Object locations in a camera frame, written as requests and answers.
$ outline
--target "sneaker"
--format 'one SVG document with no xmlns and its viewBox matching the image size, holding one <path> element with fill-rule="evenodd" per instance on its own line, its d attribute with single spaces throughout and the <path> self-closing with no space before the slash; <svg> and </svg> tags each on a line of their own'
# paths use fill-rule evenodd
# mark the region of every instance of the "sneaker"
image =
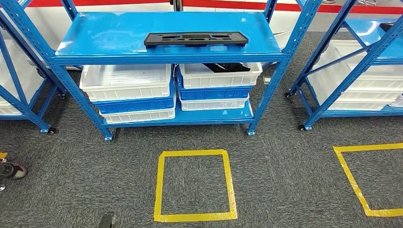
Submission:
<svg viewBox="0 0 403 228">
<path fill-rule="evenodd" d="M 323 0 L 322 3 L 323 4 L 334 4 L 336 2 L 336 0 Z"/>
<path fill-rule="evenodd" d="M 4 166 L 4 168 L 0 168 L 0 170 L 3 170 L 3 172 L 0 173 L 0 177 L 7 178 L 8 180 L 24 178 L 28 173 L 24 166 L 16 163 L 5 162 L 0 164 L 0 166 Z"/>
</svg>

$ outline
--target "tape marking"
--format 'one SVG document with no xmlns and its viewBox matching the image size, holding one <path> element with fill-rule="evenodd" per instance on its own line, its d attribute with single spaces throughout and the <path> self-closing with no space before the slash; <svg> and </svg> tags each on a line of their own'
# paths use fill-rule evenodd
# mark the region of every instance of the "tape marking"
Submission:
<svg viewBox="0 0 403 228">
<path fill-rule="evenodd" d="M 163 191 L 163 171 L 165 157 L 181 156 L 208 156 L 221 155 L 224 163 L 225 182 L 227 184 L 228 199 L 230 205 L 229 212 L 222 213 L 203 213 L 203 214 L 172 214 L 161 215 L 162 191 Z M 230 160 L 225 150 L 202 150 L 202 151 L 164 151 L 158 159 L 157 187 L 155 190 L 154 221 L 157 222 L 195 222 L 195 221 L 217 221 L 237 219 L 237 206 L 235 202 L 234 187 L 232 185 L 232 176 Z"/>
<path fill-rule="evenodd" d="M 393 143 L 393 144 L 379 144 L 379 145 L 362 145 L 362 146 L 333 146 L 333 150 L 336 153 L 337 158 L 340 161 L 341 166 L 343 167 L 344 173 L 348 178 L 348 181 L 353 187 L 355 195 L 360 201 L 364 212 L 367 216 L 374 217 L 394 217 L 394 216 L 403 216 L 403 208 L 398 209 L 381 209 L 381 210 L 372 210 L 369 208 L 369 205 L 361 192 L 361 189 L 358 187 L 357 182 L 354 179 L 353 174 L 351 173 L 349 167 L 347 166 L 346 161 L 342 155 L 343 152 L 362 152 L 362 151 L 374 151 L 374 150 L 391 150 L 391 149 L 403 149 L 403 143 Z"/>
</svg>

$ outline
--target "blue shelf board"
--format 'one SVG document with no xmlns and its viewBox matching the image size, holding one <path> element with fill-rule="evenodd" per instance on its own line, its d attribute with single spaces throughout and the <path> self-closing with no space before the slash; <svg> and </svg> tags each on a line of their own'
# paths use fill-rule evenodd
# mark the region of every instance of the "blue shelf board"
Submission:
<svg viewBox="0 0 403 228">
<path fill-rule="evenodd" d="M 397 18 L 345 19 L 344 26 L 363 46 L 368 46 L 381 39 L 385 31 L 379 27 L 381 23 L 396 22 Z M 377 59 L 377 65 L 403 64 L 403 36 L 398 37 Z"/>
<path fill-rule="evenodd" d="M 393 116 L 403 115 L 403 107 L 386 105 L 380 111 L 350 111 L 350 110 L 326 110 L 321 117 L 359 117 L 359 116 Z"/>
<path fill-rule="evenodd" d="M 103 125 L 110 128 L 116 128 L 175 125 L 249 124 L 253 121 L 253 112 L 249 100 L 246 101 L 244 108 L 239 109 L 182 111 L 180 101 L 178 99 L 176 102 L 174 119 L 119 124 L 107 124 L 104 120 Z"/>
<path fill-rule="evenodd" d="M 150 32 L 239 31 L 241 45 L 146 48 Z M 275 62 L 283 54 L 262 12 L 80 12 L 55 52 L 61 65 Z"/>
</svg>

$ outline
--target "black object in bin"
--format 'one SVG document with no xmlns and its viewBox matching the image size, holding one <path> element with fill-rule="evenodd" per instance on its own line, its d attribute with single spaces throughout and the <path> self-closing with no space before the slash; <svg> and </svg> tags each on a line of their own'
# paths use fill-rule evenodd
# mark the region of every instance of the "black object in bin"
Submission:
<svg viewBox="0 0 403 228">
<path fill-rule="evenodd" d="M 394 23 L 381 23 L 379 26 L 387 32 L 393 25 Z"/>
<path fill-rule="evenodd" d="M 250 68 L 243 66 L 241 63 L 203 63 L 203 64 L 214 73 L 250 71 Z"/>
</svg>

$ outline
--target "plastic storage bin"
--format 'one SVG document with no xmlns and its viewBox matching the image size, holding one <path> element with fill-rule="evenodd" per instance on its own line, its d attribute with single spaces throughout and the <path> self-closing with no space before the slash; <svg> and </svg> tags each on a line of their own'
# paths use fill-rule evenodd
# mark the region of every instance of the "plastic storage bin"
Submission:
<svg viewBox="0 0 403 228">
<path fill-rule="evenodd" d="M 101 114 L 108 124 L 165 120 L 175 118 L 176 94 L 173 95 L 173 108 L 135 111 L 126 113 Z"/>
<path fill-rule="evenodd" d="M 262 73 L 261 63 L 243 63 L 248 72 L 214 73 L 203 64 L 179 64 L 179 77 L 183 77 L 185 89 L 254 86 Z"/>
<path fill-rule="evenodd" d="M 182 83 L 182 77 L 178 75 L 178 88 L 181 92 L 181 99 L 187 100 L 208 100 L 208 99 L 230 99 L 246 98 L 253 86 L 238 87 L 218 87 L 202 89 L 185 89 Z"/>
<path fill-rule="evenodd" d="M 247 98 L 235 98 L 235 99 L 212 99 L 212 100 L 182 100 L 181 108 L 183 111 L 195 111 L 195 110 L 212 110 L 212 109 L 233 109 L 245 107 Z"/>
<path fill-rule="evenodd" d="M 5 40 L 7 50 L 9 51 L 13 66 L 17 73 L 17 77 L 21 83 L 22 90 L 26 96 L 29 96 L 29 91 L 38 89 L 37 83 L 42 83 L 43 78 L 37 73 L 36 69 L 32 67 L 28 61 L 25 53 L 14 43 L 12 40 Z M 18 98 L 18 93 L 12 81 L 10 72 L 7 68 L 7 64 L 4 58 L 0 57 L 0 85 L 2 85 L 7 91 L 9 91 L 14 97 Z M 9 105 L 2 97 L 0 97 L 0 103 L 3 105 Z"/>
<path fill-rule="evenodd" d="M 24 91 L 25 98 L 27 99 L 28 104 L 30 104 L 33 96 L 37 92 L 37 90 L 40 88 L 42 85 L 44 78 L 40 77 L 36 70 L 34 69 L 32 72 L 30 72 L 30 75 L 27 75 L 27 78 L 29 77 L 29 80 L 26 80 L 25 82 L 22 81 L 23 83 L 22 90 Z M 14 108 L 10 103 L 5 101 L 3 98 L 0 100 L 0 115 L 21 115 L 22 113 L 18 111 L 16 108 Z"/>
<path fill-rule="evenodd" d="M 331 62 L 343 56 L 346 56 L 356 50 L 361 49 L 361 45 L 356 40 L 331 40 L 329 47 L 322 53 L 318 63 L 313 67 L 319 67 L 325 63 Z M 332 72 L 334 80 L 339 85 L 364 58 L 366 52 L 348 58 L 342 62 L 336 63 L 327 68 Z M 386 65 L 371 66 L 355 80 L 349 89 L 357 88 L 376 88 L 376 89 L 399 89 L 403 92 L 403 66 Z"/>
<path fill-rule="evenodd" d="M 173 94 L 175 87 L 173 79 L 170 82 L 170 95 L 158 98 L 132 99 L 93 102 L 101 114 L 114 114 L 133 111 L 145 111 L 156 109 L 169 109 L 173 107 Z"/>
<path fill-rule="evenodd" d="M 316 99 L 321 105 L 336 88 L 326 75 L 308 76 L 308 81 L 315 91 Z M 379 111 L 385 105 L 395 101 L 396 93 L 381 91 L 346 90 L 329 107 L 329 110 L 374 110 Z"/>
<path fill-rule="evenodd" d="M 332 40 L 313 69 L 360 48 L 360 44 L 355 40 Z M 307 77 L 319 104 L 330 96 L 365 55 L 366 53 L 362 53 L 348 58 Z M 329 109 L 381 110 L 388 103 L 394 102 L 402 92 L 401 66 L 372 66 L 362 73 Z"/>
<path fill-rule="evenodd" d="M 385 107 L 385 105 L 390 102 L 388 100 L 379 101 L 354 101 L 354 100 L 343 100 L 334 102 L 329 110 L 367 110 L 367 111 L 380 111 Z"/>
<path fill-rule="evenodd" d="M 396 100 L 389 105 L 393 107 L 403 107 L 403 95 L 400 94 Z"/>
<path fill-rule="evenodd" d="M 80 88 L 90 101 L 169 96 L 171 65 L 84 66 Z"/>
</svg>

